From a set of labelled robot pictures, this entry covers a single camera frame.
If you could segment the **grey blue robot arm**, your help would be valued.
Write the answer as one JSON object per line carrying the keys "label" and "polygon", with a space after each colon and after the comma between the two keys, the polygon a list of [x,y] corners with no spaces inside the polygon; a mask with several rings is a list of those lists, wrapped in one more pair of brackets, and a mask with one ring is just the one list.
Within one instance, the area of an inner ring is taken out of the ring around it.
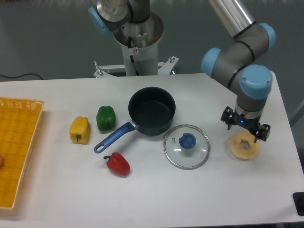
{"label": "grey blue robot arm", "polygon": [[[234,109],[227,107],[221,120],[228,126],[247,129],[256,140],[267,140],[270,126],[260,124],[271,91],[272,73],[255,60],[276,41],[274,29],[256,23],[240,0],[212,0],[212,8],[234,40],[227,50],[210,49],[201,61],[202,71],[236,94]],[[160,72],[158,42],[164,33],[161,18],[148,0],[99,0],[88,10],[95,27],[113,35],[120,44],[128,76],[149,76]]]}

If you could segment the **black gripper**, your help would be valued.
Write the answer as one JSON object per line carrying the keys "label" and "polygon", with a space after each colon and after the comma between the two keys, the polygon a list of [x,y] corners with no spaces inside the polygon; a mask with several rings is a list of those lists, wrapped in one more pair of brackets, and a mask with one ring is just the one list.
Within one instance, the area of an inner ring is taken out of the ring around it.
{"label": "black gripper", "polygon": [[247,129],[254,135],[254,142],[258,140],[266,141],[270,135],[271,126],[268,124],[259,124],[260,115],[250,114],[249,116],[244,114],[238,114],[234,112],[229,106],[225,108],[222,113],[221,121],[225,122],[228,126],[228,130],[234,125],[238,125],[244,129]]}

